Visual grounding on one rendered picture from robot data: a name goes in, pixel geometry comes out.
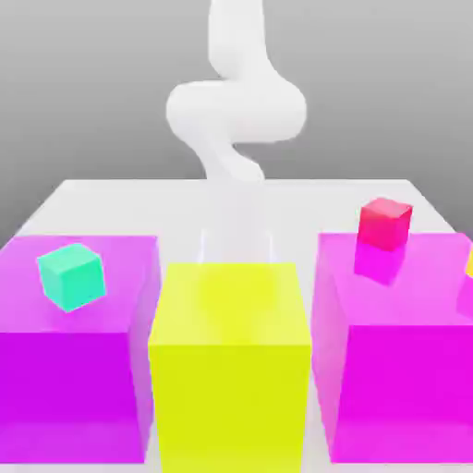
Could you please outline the large yellow box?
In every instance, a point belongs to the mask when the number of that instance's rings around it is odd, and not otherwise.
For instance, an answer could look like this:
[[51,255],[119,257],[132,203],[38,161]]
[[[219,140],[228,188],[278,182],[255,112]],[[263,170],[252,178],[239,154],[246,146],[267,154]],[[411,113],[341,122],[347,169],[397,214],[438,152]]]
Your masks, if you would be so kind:
[[311,341],[293,263],[169,264],[149,357],[162,473],[301,473]]

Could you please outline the large purple box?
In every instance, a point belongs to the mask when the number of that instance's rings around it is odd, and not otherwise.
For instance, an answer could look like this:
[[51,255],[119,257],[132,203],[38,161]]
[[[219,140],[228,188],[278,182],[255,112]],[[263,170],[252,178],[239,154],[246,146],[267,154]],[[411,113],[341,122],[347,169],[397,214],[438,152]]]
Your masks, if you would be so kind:
[[141,463],[152,424],[148,337],[161,289],[155,236],[82,236],[106,294],[64,312],[37,258],[71,236],[0,249],[0,463]]

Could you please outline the large magenta box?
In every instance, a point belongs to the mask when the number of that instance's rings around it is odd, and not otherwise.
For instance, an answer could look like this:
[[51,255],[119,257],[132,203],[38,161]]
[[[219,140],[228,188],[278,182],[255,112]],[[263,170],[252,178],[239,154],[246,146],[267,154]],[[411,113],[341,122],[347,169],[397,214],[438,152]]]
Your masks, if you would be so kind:
[[473,463],[471,243],[319,237],[312,369],[335,463]]

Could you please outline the small red cube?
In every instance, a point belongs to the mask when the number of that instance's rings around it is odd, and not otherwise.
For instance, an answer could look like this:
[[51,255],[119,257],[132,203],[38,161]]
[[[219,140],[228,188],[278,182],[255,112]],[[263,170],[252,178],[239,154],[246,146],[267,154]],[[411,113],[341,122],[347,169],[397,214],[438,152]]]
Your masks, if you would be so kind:
[[413,206],[383,197],[361,208],[358,241],[378,249],[393,251],[408,239]]

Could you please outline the small teal cube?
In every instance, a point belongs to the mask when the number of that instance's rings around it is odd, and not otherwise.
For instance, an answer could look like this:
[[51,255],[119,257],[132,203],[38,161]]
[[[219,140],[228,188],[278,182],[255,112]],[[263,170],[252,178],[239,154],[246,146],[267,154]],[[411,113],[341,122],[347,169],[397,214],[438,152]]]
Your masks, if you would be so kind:
[[106,294],[101,256],[81,243],[43,254],[37,265],[43,293],[66,313]]

